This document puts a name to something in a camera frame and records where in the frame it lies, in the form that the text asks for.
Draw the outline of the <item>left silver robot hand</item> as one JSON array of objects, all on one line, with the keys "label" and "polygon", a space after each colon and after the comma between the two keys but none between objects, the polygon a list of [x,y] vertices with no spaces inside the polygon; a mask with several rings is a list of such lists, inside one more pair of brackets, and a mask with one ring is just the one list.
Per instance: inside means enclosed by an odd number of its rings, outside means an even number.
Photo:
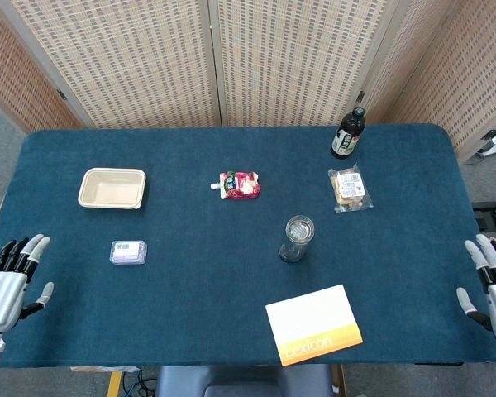
[{"label": "left silver robot hand", "polygon": [[37,234],[20,241],[9,241],[0,251],[0,333],[12,329],[18,321],[44,309],[55,285],[49,282],[41,296],[25,303],[26,292],[50,238]]}]

